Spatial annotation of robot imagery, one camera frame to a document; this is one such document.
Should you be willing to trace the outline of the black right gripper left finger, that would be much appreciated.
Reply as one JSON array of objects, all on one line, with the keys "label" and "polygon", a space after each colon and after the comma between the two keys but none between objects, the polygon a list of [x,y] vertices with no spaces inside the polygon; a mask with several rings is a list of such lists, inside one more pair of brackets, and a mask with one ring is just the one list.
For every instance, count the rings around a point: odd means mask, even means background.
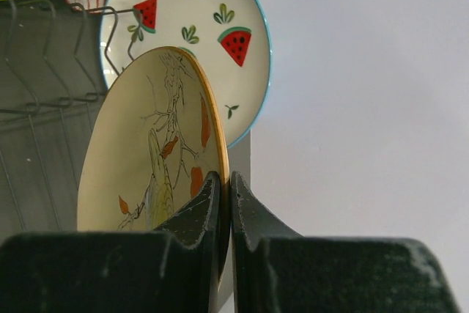
[{"label": "black right gripper left finger", "polygon": [[3,312],[214,312],[221,181],[148,232],[24,232],[1,245]]}]

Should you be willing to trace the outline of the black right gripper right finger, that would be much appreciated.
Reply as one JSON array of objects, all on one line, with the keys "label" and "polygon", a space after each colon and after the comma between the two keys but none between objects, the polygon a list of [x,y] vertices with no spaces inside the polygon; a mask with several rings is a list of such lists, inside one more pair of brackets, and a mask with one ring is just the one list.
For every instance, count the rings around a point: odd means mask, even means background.
[{"label": "black right gripper right finger", "polygon": [[231,176],[237,312],[458,312],[434,254],[400,237],[306,237]]}]

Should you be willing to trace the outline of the orange floral plate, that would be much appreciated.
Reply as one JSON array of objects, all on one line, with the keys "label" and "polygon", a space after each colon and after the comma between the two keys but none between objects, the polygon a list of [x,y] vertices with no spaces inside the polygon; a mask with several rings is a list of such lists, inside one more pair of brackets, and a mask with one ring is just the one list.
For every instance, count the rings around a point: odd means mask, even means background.
[{"label": "orange floral plate", "polygon": [[100,108],[78,187],[78,231],[153,230],[221,181],[218,264],[229,243],[229,161],[217,104],[193,54],[162,46],[134,59]]}]

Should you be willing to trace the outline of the black wire dish rack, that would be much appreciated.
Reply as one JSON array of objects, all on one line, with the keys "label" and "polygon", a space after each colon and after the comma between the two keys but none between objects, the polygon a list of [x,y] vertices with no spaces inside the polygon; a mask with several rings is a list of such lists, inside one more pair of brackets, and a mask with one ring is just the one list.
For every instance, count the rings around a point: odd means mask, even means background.
[{"label": "black wire dish rack", "polygon": [[101,62],[129,7],[1,0],[1,235],[72,230],[86,149],[107,94]]}]

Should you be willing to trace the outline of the white watermelon pattern plate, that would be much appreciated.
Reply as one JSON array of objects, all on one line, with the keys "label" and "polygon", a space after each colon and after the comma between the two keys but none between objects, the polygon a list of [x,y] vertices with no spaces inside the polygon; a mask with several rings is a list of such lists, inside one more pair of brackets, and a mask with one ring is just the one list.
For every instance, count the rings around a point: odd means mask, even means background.
[{"label": "white watermelon pattern plate", "polygon": [[111,85],[132,60],[160,46],[193,54],[215,95],[226,143],[235,145],[262,110],[272,44],[259,0],[107,0],[100,61]]}]

